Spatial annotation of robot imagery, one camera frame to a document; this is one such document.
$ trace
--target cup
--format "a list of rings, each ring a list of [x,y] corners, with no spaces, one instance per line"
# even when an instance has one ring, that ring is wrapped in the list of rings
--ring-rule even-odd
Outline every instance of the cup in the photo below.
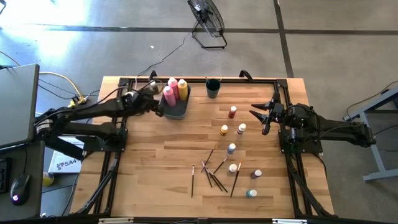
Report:
[[[216,98],[220,90],[221,82],[215,78],[206,81],[207,96],[211,99]]]

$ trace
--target monitor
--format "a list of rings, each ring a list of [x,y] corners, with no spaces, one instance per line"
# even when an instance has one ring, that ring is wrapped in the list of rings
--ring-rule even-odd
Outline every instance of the monitor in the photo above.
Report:
[[[0,149],[32,140],[39,65],[0,70]]]

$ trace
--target gray floor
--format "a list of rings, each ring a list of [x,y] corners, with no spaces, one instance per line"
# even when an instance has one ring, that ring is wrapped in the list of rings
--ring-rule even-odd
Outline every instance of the gray floor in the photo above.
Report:
[[[214,0],[226,28],[277,29],[272,0]],[[394,30],[395,0],[281,0],[286,29]],[[0,16],[12,22],[79,26],[183,27],[194,19],[185,1],[13,1]],[[41,71],[70,77],[83,93],[100,88],[104,75],[136,75],[180,45],[183,32],[66,32],[40,28],[0,30],[0,49],[19,63],[38,63]],[[225,34],[225,50],[206,51],[192,38],[163,64],[159,75],[286,77],[279,34]],[[326,118],[341,119],[345,109],[398,79],[396,35],[287,35],[294,77],[304,78],[310,104]],[[200,34],[204,41],[217,41]],[[11,64],[0,57],[0,63]],[[70,91],[58,77],[44,80]],[[65,106],[67,100],[39,90],[37,111]],[[398,178],[365,184],[377,171],[370,149],[345,142],[323,142],[335,213],[345,218],[398,222]],[[46,151],[49,162],[50,151]],[[386,166],[398,168],[398,153],[383,152]],[[59,177],[57,186],[74,176]],[[71,187],[43,196],[42,211],[60,215]]]

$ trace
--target red paint bottle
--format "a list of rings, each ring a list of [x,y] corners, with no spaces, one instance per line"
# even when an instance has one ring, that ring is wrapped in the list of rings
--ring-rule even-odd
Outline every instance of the red paint bottle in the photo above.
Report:
[[[229,110],[228,117],[231,119],[234,118],[235,113],[236,113],[236,106],[232,106],[231,109]]]

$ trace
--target fan stand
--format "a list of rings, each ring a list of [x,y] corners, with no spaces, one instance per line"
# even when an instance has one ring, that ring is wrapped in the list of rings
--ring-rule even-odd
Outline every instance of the fan stand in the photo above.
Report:
[[[203,49],[224,49],[224,48],[228,45],[228,43],[227,43],[226,40],[225,40],[224,34],[220,34],[221,37],[222,37],[223,40],[224,40],[224,43],[225,43],[224,46],[210,46],[210,47],[204,46],[204,45],[195,37],[195,35],[193,35],[193,31],[194,31],[198,26],[199,26],[199,22],[197,21],[196,24],[195,24],[195,26],[194,26],[193,29],[192,29],[191,35],[192,35],[192,38],[194,38],[195,41],[197,41],[197,42],[200,44],[200,47],[202,47]]]

